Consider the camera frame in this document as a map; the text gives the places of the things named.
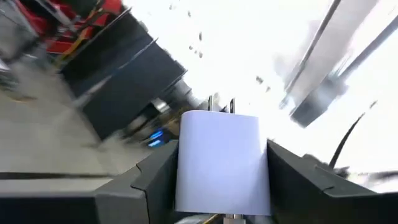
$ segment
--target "blurry machine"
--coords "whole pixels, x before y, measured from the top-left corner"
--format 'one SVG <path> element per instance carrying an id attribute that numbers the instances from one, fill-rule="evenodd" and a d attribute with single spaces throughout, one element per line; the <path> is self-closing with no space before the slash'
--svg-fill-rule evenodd
<path id="1" fill-rule="evenodd" d="M 150 147 L 178 139 L 181 115 L 194 110 L 189 102 L 191 88 L 183 80 L 170 87 L 162 99 L 152 100 L 139 115 L 123 129 L 123 139 Z"/>
<path id="2" fill-rule="evenodd" d="M 397 30 L 398 13 L 395 10 L 395 3 L 376 4 L 351 37 L 344 56 L 290 112 L 292 119 L 299 125 L 307 127 L 326 112 L 336 99 L 342 97 L 349 90 L 346 81 L 351 74 Z"/>
<path id="3" fill-rule="evenodd" d="M 168 98 L 185 69 L 123 11 L 72 54 L 60 73 L 73 96 L 89 95 L 81 111 L 103 141 L 128 127 L 153 100 L 171 103 Z"/>
<path id="4" fill-rule="evenodd" d="M 5 0 L 18 12 L 23 26 L 34 36 L 9 58 L 6 63 L 18 60 L 36 47 L 57 55 L 59 65 L 72 52 L 93 38 L 107 23 L 110 16 L 121 11 L 120 0 Z"/>
<path id="5" fill-rule="evenodd" d="M 93 192 L 2 193 L 1 218 L 7 223 L 175 223 L 192 215 L 174 212 L 177 155 L 178 141 L 171 141 Z M 272 141 L 267 156 L 275 223 L 395 223 L 397 193 L 376 194 Z"/>

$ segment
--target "metal bar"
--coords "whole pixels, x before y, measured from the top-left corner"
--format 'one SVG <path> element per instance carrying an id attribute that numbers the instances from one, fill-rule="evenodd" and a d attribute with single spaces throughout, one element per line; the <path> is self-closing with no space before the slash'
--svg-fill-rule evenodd
<path id="1" fill-rule="evenodd" d="M 297 73 L 294 75 L 293 79 L 289 82 L 289 84 L 285 87 L 285 92 L 286 94 L 289 94 L 292 91 L 293 86 L 301 76 L 302 72 L 304 71 L 305 66 L 307 65 L 308 59 L 311 56 L 311 53 L 313 52 L 315 46 L 317 45 L 320 37 L 323 34 L 323 31 L 325 31 L 326 26 L 328 25 L 331 17 L 335 13 L 338 5 L 340 4 L 341 0 L 334 0 L 332 4 L 329 7 L 329 10 L 326 14 L 326 16 L 323 18 L 317 32 L 315 33 L 314 38 L 311 41 L 310 46 L 308 47 L 306 53 L 304 54 L 303 59 L 301 59 L 299 65 L 298 65 L 298 70 Z"/>
<path id="2" fill-rule="evenodd" d="M 209 100 L 207 102 L 207 110 L 212 111 L 213 110 L 213 95 L 209 96 Z"/>
<path id="3" fill-rule="evenodd" d="M 229 112 L 230 113 L 235 113 L 235 98 L 231 100 L 229 103 Z"/>
<path id="4" fill-rule="evenodd" d="M 80 16 L 76 16 L 71 21 L 71 25 L 74 25 L 79 20 L 80 20 Z M 46 48 L 51 47 L 59 38 L 61 38 L 68 31 L 70 31 L 69 27 L 61 27 L 61 29 L 58 29 L 58 32 L 49 41 L 44 40 L 44 42 L 46 44 Z"/>
<path id="5" fill-rule="evenodd" d="M 34 36 L 38 37 L 38 33 L 33 29 L 33 27 L 30 25 L 29 21 L 25 18 L 23 13 L 19 10 L 18 6 L 14 3 L 14 1 L 8 1 L 6 0 L 6 3 L 12 7 L 14 11 L 17 12 L 18 18 L 22 21 L 24 27 Z"/>
<path id="6" fill-rule="evenodd" d="M 245 224 L 246 221 L 242 215 L 226 214 L 223 220 L 224 224 Z"/>
<path id="7" fill-rule="evenodd" d="M 356 68 L 358 68 L 368 56 L 370 56 L 380 45 L 386 41 L 392 33 L 398 29 L 398 16 L 356 57 L 343 71 L 340 71 L 338 78 L 345 81 Z"/>
<path id="8" fill-rule="evenodd" d="M 71 31 L 76 32 L 75 27 L 70 26 L 71 22 L 70 19 L 59 9 L 54 7 L 50 2 L 47 0 L 34 0 L 35 2 L 39 3 L 47 12 L 49 12 L 54 18 L 56 18 L 62 25 L 68 27 Z"/>

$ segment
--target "metal prong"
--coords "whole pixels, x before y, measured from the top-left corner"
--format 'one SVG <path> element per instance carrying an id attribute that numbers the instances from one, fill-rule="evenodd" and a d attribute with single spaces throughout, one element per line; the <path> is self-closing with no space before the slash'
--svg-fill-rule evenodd
<path id="1" fill-rule="evenodd" d="M 235 113 L 235 98 L 231 100 L 231 103 L 229 104 L 229 112 L 230 113 Z"/>
<path id="2" fill-rule="evenodd" d="M 209 100 L 207 102 L 207 110 L 212 111 L 213 110 L 213 95 L 209 96 Z"/>
<path id="3" fill-rule="evenodd" d="M 242 215 L 226 214 L 223 220 L 224 224 L 246 224 L 245 219 Z"/>

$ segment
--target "red machinery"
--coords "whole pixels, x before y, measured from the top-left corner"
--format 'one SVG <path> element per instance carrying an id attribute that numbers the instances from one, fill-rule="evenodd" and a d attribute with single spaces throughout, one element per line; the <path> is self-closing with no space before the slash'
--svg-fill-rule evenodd
<path id="1" fill-rule="evenodd" d="M 60 25 L 58 22 L 54 22 L 53 18 L 38 13 L 34 8 L 29 7 L 25 1 L 14 0 L 14 2 L 38 36 L 44 38 L 44 41 L 51 43 L 47 46 L 47 52 L 53 54 L 70 54 L 78 47 L 80 42 L 89 40 L 95 35 L 94 27 L 104 27 L 110 14 L 118 15 L 122 6 L 121 0 L 98 1 L 97 5 L 90 9 L 91 13 L 88 17 L 81 17 L 80 20 L 71 24 L 77 30 L 77 33 L 73 33 L 68 29 L 61 33 L 60 37 L 54 39 L 54 35 L 49 35 L 49 33 L 51 33 L 50 30 L 58 29 Z M 59 9 L 71 21 L 77 16 L 77 13 L 65 1 L 48 0 L 46 3 Z"/>

